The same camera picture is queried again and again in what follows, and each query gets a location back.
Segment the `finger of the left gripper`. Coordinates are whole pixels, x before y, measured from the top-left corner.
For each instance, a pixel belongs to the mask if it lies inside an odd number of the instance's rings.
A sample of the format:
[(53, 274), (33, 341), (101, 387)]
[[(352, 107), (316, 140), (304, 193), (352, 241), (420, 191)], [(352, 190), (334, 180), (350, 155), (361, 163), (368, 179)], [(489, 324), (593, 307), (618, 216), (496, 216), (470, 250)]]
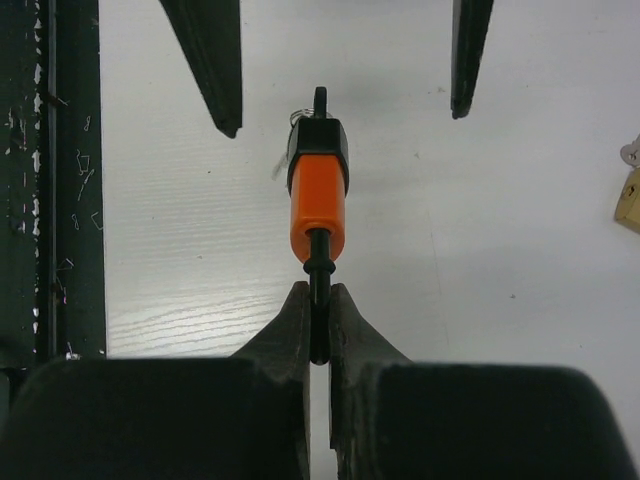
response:
[(240, 2), (162, 0), (160, 4), (216, 129), (235, 138), (243, 122)]
[(469, 115), (493, 10), (493, 0), (454, 0), (451, 95), (453, 119)]

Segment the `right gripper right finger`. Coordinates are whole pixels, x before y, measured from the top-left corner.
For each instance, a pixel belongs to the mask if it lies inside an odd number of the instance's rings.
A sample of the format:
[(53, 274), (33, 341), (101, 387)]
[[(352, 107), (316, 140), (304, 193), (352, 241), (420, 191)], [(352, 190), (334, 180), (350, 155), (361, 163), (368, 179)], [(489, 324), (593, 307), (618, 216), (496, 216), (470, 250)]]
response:
[(331, 293), (330, 445), (342, 479), (635, 479), (610, 404), (567, 367), (414, 362)]

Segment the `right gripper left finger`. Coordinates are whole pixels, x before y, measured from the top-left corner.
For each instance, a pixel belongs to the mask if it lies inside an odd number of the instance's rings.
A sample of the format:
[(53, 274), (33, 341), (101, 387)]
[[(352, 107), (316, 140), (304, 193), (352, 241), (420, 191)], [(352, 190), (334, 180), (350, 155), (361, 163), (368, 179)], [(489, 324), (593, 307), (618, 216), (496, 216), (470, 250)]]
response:
[(1, 431), (5, 479), (306, 479), (307, 284), (229, 357), (60, 360)]

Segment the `orange black padlock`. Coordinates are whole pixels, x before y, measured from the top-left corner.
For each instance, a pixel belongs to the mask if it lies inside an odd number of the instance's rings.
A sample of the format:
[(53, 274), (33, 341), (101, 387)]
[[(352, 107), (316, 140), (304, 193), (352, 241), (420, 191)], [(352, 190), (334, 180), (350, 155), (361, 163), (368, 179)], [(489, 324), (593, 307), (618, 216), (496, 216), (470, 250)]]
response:
[(285, 158), (290, 245), (309, 280), (310, 359), (329, 361), (331, 277), (346, 240), (349, 190), (348, 141), (343, 124), (328, 109), (328, 90), (315, 88), (310, 110), (291, 115)]

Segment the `brass padlock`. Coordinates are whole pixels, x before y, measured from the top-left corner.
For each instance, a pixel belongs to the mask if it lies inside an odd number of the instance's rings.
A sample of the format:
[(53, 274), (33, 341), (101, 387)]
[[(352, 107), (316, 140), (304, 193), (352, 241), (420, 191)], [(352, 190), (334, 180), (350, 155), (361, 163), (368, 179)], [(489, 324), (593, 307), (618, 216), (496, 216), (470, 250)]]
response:
[(631, 167), (631, 171), (622, 188), (614, 213), (614, 219), (617, 223), (636, 233), (640, 229), (639, 141), (640, 136), (637, 136), (634, 141), (624, 145), (620, 150), (622, 160)]

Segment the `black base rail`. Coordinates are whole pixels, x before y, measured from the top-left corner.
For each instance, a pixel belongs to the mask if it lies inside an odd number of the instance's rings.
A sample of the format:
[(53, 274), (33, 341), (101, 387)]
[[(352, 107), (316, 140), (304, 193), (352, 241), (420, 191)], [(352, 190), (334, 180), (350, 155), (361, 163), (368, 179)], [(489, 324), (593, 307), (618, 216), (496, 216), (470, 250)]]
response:
[(106, 353), (99, 5), (1, 5), (1, 384)]

